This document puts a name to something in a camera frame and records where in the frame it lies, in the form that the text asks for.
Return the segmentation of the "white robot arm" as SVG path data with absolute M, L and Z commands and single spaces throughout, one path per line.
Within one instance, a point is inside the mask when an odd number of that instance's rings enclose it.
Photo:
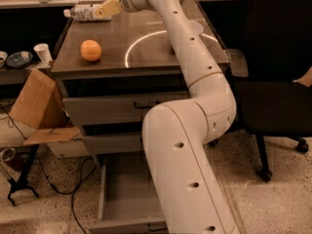
M 105 0 L 96 14 L 154 10 L 167 29 L 190 98 L 160 103 L 142 124 L 146 160 L 172 234 L 240 234 L 204 145 L 236 116 L 228 82 L 184 14 L 183 0 Z

